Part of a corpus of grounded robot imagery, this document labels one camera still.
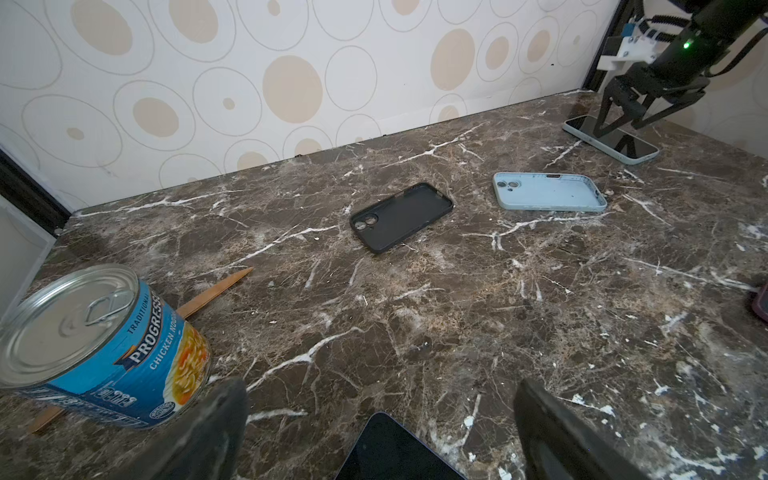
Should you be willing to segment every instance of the black smartphone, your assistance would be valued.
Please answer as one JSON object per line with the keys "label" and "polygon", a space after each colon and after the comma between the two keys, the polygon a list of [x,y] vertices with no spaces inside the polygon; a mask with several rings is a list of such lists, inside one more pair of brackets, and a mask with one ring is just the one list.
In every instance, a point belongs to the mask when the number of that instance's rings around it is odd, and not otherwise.
{"label": "black smartphone", "polygon": [[450,198],[422,182],[353,214],[349,225],[373,253],[381,253],[453,210]]}
{"label": "black smartphone", "polygon": [[466,480],[384,412],[362,430],[336,480]]}
{"label": "black smartphone", "polygon": [[611,155],[624,164],[639,164],[659,154],[659,149],[654,145],[623,130],[616,129],[602,137],[596,138],[593,132],[597,122],[597,118],[591,115],[581,115],[580,117],[567,120],[563,124],[563,130]]}

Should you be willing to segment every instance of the phone screen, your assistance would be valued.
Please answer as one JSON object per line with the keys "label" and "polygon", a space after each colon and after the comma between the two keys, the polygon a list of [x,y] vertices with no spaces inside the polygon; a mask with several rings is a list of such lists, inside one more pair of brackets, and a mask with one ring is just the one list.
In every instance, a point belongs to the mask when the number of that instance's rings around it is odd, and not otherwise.
{"label": "phone screen", "polygon": [[465,480],[385,413],[374,413],[336,480]]}
{"label": "phone screen", "polygon": [[594,125],[597,121],[598,120],[595,117],[584,115],[582,117],[572,118],[565,123],[633,160],[645,157],[646,155],[655,154],[659,151],[659,149],[653,145],[618,129],[605,134],[600,138],[596,138],[592,132],[594,132]]}

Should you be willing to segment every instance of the smartphone in light blue case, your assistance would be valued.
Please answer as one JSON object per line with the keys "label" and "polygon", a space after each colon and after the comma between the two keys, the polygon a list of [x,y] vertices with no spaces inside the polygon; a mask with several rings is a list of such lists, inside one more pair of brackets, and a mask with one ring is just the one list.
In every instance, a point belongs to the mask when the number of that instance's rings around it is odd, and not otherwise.
{"label": "smartphone in light blue case", "polygon": [[493,176],[498,204],[506,210],[601,212],[607,201],[584,175],[522,174]]}

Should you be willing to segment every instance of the smartphone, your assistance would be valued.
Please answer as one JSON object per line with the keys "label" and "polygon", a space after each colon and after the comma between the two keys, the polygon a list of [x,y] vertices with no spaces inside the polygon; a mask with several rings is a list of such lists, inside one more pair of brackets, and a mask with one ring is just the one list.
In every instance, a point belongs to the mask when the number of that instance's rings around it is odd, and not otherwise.
{"label": "smartphone", "polygon": [[639,164],[659,154],[657,147],[623,130],[616,129],[600,138],[595,138],[592,132],[597,122],[597,118],[591,115],[581,115],[563,123],[563,130],[612,156],[622,164]]}
{"label": "smartphone", "polygon": [[384,412],[374,413],[336,480],[466,480]]}
{"label": "smartphone", "polygon": [[450,198],[420,183],[366,207],[349,218],[355,235],[373,253],[381,253],[453,210]]}
{"label": "smartphone", "polygon": [[493,189],[506,210],[601,212],[608,205],[584,175],[500,172],[493,176]]}

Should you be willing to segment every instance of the brown marble surface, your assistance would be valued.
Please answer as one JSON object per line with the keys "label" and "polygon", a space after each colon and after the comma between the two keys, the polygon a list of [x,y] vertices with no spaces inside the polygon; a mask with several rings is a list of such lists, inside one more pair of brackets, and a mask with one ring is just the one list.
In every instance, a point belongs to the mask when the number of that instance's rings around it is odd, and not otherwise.
{"label": "brown marble surface", "polygon": [[[561,129],[594,101],[555,95],[92,207],[33,288],[117,262],[180,305],[256,267],[191,317],[214,385],[250,386],[239,478],[332,478],[379,410],[468,478],[522,478],[511,401],[526,376],[652,478],[768,478],[768,329],[749,310],[768,280],[768,161],[662,121],[641,132],[661,155],[627,167]],[[586,174],[608,209],[503,210],[499,171]],[[419,181],[454,211],[369,253],[349,214]],[[70,414],[27,436],[44,407],[0,398],[1,477],[106,477],[156,432]]]}

